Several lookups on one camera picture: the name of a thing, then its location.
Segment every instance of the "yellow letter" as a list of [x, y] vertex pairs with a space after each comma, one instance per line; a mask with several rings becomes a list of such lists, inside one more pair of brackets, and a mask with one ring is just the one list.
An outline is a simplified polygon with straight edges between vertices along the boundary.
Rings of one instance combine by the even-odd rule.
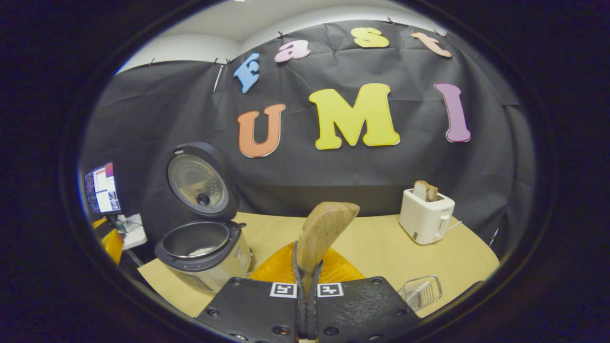
[[354, 42], [363, 48], [384, 48], [390, 41], [381, 35], [381, 31], [372, 27], [357, 27], [351, 31]]
[[341, 138], [335, 135], [335, 125], [345, 140], [354, 146], [358, 142], [364, 121], [367, 133], [362, 141], [369, 146], [396, 145], [400, 135], [394, 131], [392, 116], [387, 103], [390, 87], [384, 84], [365, 84], [360, 88], [354, 107], [334, 89], [323, 89], [312, 93], [309, 101], [318, 107], [320, 138], [315, 141], [319, 150], [336, 149]]

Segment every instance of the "open lid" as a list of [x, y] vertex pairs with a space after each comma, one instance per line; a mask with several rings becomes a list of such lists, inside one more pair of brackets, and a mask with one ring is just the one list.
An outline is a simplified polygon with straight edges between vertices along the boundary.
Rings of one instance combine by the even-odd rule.
[[174, 194], [209, 220], [227, 221], [237, 213], [237, 195], [222, 154], [204, 142], [177, 146], [167, 167]]

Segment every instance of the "blue letter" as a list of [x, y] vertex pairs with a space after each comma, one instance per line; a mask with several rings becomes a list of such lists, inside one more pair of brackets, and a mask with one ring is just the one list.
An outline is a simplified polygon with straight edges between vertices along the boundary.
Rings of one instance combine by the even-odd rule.
[[242, 93], [244, 94], [259, 79], [258, 74], [253, 74], [253, 72], [259, 69], [259, 64], [255, 61], [259, 56], [256, 52], [251, 54], [233, 74], [233, 77], [237, 76], [242, 83]]

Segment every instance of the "bread slice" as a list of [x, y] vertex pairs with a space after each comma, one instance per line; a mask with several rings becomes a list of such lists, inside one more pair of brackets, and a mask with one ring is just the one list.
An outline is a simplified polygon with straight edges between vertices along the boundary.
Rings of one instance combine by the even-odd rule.
[[439, 199], [439, 189], [428, 184], [424, 180], [417, 180], [413, 185], [413, 194], [424, 201], [437, 201]]

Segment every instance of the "wooden table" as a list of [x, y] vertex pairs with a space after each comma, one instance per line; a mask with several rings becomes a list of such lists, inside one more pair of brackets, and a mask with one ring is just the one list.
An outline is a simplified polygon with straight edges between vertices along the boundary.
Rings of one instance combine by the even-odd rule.
[[[234, 221], [247, 224], [243, 234], [257, 267], [275, 251], [297, 240], [305, 218], [238, 213]], [[450, 226], [457, 222], [452, 217]], [[407, 280], [437, 275], [443, 296], [419, 310], [420, 317], [447, 304], [473, 283], [485, 280], [499, 265], [492, 250], [463, 224], [449, 230], [436, 243], [418, 245], [404, 232], [398, 215], [358, 217], [332, 247], [364, 276], [383, 276], [394, 289]], [[183, 283], [159, 259], [138, 270], [155, 291], [191, 317], [198, 316], [214, 297]]]

